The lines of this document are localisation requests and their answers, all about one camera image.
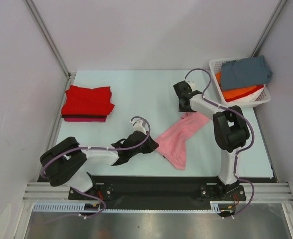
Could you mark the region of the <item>pink t shirt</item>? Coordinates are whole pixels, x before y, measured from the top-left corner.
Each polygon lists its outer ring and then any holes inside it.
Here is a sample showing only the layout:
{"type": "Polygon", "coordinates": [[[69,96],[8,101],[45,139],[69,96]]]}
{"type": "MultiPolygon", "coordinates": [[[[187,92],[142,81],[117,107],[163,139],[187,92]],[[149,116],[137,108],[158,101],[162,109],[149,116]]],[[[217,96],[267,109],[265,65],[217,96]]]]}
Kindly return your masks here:
{"type": "Polygon", "coordinates": [[[159,145],[156,151],[176,169],[185,170],[187,163],[186,141],[209,122],[210,119],[202,113],[183,113],[178,123],[155,140],[159,145]]]}

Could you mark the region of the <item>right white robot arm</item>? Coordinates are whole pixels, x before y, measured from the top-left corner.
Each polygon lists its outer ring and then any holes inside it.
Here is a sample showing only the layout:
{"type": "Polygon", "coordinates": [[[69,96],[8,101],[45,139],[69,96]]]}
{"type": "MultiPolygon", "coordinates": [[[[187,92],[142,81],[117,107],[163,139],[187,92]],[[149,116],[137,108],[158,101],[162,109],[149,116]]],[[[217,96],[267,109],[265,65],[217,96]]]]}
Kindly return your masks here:
{"type": "Polygon", "coordinates": [[[203,95],[193,91],[186,81],[173,85],[178,97],[179,111],[199,112],[213,122],[214,138],[221,149],[221,167],[217,183],[213,186],[212,197],[228,200],[239,188],[237,176],[239,151],[250,138],[248,125],[239,106],[230,108],[219,105],[203,95]]]}

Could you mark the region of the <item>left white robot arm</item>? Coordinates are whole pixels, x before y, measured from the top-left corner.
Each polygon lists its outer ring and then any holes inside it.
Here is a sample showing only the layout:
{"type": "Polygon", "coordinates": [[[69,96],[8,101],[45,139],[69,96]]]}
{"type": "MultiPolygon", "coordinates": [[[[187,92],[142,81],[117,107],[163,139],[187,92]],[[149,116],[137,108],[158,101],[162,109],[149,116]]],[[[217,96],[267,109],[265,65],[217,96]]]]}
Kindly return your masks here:
{"type": "Polygon", "coordinates": [[[80,147],[74,137],[68,137],[40,157],[41,176],[52,187],[68,185],[86,199],[93,198],[97,187],[90,176],[92,165],[119,166],[138,154],[149,154],[159,147],[149,133],[135,131],[110,146],[80,147]]]}

